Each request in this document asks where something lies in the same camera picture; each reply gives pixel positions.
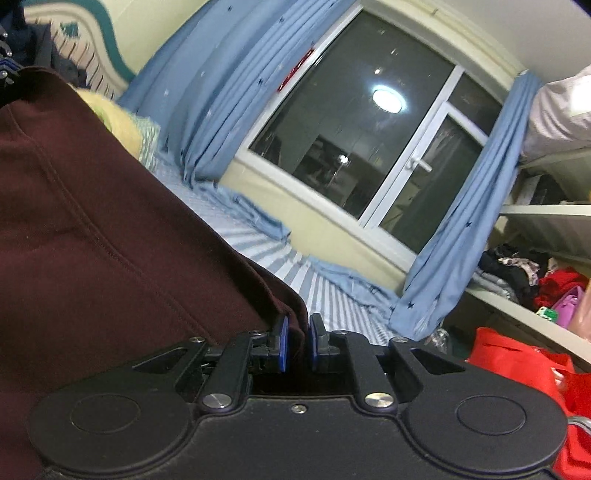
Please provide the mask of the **dark maroon garment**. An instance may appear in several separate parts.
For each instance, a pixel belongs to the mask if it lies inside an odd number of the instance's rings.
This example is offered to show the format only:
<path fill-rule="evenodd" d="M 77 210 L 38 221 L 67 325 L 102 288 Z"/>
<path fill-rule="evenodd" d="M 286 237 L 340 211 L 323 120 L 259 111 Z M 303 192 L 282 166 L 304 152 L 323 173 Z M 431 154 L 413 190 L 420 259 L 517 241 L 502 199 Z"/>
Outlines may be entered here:
<path fill-rule="evenodd" d="M 1 91 L 1 475 L 42 469 L 25 423 L 44 394 L 191 337 L 222 345 L 304 301 L 132 157 L 57 74 Z"/>

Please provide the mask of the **dark clothes on shelf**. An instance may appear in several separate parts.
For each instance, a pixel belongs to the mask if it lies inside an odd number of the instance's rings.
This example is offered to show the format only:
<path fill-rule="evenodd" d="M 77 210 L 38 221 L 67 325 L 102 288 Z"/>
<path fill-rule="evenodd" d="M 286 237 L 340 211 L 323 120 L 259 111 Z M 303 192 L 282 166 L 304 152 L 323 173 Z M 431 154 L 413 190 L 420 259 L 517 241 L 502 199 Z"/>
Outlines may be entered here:
<path fill-rule="evenodd" d="M 549 260 L 547 253 L 501 244 L 483 252 L 478 266 L 483 272 L 505 281 L 518 302 L 530 308 L 539 293 L 539 281 L 548 272 Z"/>

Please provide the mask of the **pile of dark clothes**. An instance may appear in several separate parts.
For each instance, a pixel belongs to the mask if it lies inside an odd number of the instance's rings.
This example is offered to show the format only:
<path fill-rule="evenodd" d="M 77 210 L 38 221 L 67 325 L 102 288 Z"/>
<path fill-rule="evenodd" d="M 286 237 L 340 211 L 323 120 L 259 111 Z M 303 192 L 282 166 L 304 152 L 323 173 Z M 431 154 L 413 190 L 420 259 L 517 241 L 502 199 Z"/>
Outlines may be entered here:
<path fill-rule="evenodd" d="M 21 1 L 1 2 L 1 107 L 88 87 L 86 72 L 58 53 L 49 25 L 29 24 Z"/>

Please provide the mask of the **blue checked bed sheet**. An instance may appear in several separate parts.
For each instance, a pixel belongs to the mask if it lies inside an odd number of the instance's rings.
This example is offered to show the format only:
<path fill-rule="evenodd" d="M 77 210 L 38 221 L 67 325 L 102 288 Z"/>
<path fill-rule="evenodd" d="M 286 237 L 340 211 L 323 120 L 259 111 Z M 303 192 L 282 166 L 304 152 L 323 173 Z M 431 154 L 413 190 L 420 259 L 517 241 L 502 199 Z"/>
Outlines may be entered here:
<path fill-rule="evenodd" d="M 156 155 L 147 168 L 174 195 L 246 258 L 301 296 L 308 313 L 321 314 L 329 331 L 348 330 L 386 345 L 396 335 L 382 322 L 388 294 L 359 274 L 301 254 L 290 229 L 242 194 L 215 182 L 183 183 L 177 166 Z"/>

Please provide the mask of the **right blue star curtain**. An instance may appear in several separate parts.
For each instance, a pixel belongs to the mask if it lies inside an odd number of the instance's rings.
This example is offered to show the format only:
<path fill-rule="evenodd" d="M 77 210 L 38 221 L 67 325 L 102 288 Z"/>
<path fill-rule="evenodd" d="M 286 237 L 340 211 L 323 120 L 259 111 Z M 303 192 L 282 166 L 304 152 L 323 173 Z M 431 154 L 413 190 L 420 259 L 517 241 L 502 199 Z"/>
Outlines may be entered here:
<path fill-rule="evenodd" d="M 311 267 L 375 321 L 414 341 L 430 336 L 457 306 L 517 176 L 534 97 L 542 82 L 527 70 L 516 77 L 485 147 L 438 229 L 422 248 L 401 295 L 359 273 L 311 258 Z"/>

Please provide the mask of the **blue star curtain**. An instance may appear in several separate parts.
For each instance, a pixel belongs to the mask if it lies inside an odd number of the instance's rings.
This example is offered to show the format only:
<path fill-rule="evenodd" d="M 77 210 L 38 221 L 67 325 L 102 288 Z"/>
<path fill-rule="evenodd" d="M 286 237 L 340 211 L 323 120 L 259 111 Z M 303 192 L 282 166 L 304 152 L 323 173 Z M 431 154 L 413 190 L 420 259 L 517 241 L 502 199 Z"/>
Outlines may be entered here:
<path fill-rule="evenodd" d="M 208 1 L 150 58 L 118 103 L 160 127 L 182 182 L 221 179 L 297 62 L 349 1 Z"/>
<path fill-rule="evenodd" d="M 516 77 L 485 147 L 438 229 L 422 248 L 401 295 L 359 273 L 311 258 L 311 267 L 375 321 L 414 341 L 430 336 L 457 306 L 517 176 L 534 97 L 542 82 L 527 70 Z"/>

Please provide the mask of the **white framed window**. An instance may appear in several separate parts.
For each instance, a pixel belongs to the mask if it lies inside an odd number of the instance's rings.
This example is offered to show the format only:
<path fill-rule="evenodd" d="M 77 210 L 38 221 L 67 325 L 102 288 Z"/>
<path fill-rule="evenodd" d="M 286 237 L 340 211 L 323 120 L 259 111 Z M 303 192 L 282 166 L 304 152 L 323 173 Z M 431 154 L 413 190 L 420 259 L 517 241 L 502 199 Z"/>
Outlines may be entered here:
<path fill-rule="evenodd" d="M 358 1 L 283 80 L 235 159 L 287 192 L 298 249 L 345 263 L 359 243 L 409 270 L 501 110 L 464 53 Z"/>

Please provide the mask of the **red garment on shelf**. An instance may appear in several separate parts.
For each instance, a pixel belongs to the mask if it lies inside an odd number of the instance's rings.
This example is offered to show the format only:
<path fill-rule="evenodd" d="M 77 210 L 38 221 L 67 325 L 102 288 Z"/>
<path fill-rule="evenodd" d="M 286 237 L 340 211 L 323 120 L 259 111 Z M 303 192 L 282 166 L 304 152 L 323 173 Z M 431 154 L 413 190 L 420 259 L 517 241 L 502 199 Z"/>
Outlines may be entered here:
<path fill-rule="evenodd" d="M 534 307 L 552 307 L 564 294 L 574 287 L 585 289 L 589 278 L 573 267 L 558 269 L 539 280 L 538 295 L 534 298 Z"/>

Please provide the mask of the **red fabric tote bag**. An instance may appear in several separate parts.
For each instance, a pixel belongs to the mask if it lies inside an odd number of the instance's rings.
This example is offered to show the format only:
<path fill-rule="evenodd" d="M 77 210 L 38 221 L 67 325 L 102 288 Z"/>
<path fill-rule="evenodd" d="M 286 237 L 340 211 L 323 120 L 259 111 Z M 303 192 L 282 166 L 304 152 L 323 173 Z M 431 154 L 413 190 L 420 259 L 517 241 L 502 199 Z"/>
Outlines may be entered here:
<path fill-rule="evenodd" d="M 545 393 L 569 418 L 590 418 L 590 375 L 576 372 L 567 354 L 555 354 L 480 327 L 468 362 Z M 554 469 L 565 479 L 590 477 L 589 427 L 568 427 Z"/>

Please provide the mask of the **yellow avocado print quilt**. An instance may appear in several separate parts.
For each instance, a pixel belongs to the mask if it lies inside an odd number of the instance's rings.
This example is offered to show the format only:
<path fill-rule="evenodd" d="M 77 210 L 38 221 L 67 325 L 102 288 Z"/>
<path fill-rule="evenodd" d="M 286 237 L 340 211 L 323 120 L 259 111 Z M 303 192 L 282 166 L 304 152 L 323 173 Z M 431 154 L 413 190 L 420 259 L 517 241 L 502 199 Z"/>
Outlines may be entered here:
<path fill-rule="evenodd" d="M 76 93 L 95 113 L 123 148 L 147 170 L 157 166 L 160 127 L 148 117 L 140 117 L 99 93 L 75 88 Z"/>

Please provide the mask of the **pink purple bag on shelf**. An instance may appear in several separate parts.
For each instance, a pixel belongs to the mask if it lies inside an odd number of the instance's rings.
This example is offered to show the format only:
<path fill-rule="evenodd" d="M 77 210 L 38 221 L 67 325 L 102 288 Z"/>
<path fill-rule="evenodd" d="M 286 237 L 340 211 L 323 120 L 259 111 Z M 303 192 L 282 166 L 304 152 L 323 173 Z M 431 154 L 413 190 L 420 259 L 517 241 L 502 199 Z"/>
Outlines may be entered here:
<path fill-rule="evenodd" d="M 579 301 L 583 299 L 585 291 L 582 287 L 575 286 L 568 290 L 553 306 L 557 314 L 556 323 L 567 329 L 577 310 Z"/>

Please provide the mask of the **left blue star curtain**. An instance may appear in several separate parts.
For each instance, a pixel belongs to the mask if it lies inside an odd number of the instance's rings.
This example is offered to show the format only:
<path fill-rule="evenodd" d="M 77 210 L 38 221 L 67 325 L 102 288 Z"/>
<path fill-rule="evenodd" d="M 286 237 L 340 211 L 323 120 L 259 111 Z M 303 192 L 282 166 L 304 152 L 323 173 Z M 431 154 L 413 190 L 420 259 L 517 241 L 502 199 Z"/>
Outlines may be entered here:
<path fill-rule="evenodd" d="M 160 127 L 182 182 L 221 179 L 297 62 L 349 1 L 208 1 L 150 58 L 118 103 Z"/>

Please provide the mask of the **white wall shelf unit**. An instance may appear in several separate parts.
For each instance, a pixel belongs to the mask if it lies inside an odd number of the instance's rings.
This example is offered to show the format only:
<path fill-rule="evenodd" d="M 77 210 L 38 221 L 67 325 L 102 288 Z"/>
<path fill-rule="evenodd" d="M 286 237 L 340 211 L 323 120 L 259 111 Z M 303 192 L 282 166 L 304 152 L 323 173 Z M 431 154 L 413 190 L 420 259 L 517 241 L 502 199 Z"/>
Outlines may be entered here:
<path fill-rule="evenodd" d="M 578 149 L 548 155 L 522 167 L 532 174 L 551 175 L 575 202 L 571 205 L 505 205 L 501 215 L 525 238 L 526 244 L 590 271 L 590 151 Z M 568 353 L 575 365 L 590 369 L 590 342 L 542 320 L 501 296 L 474 286 L 468 293 L 492 307 L 523 332 L 524 338 L 556 352 Z"/>

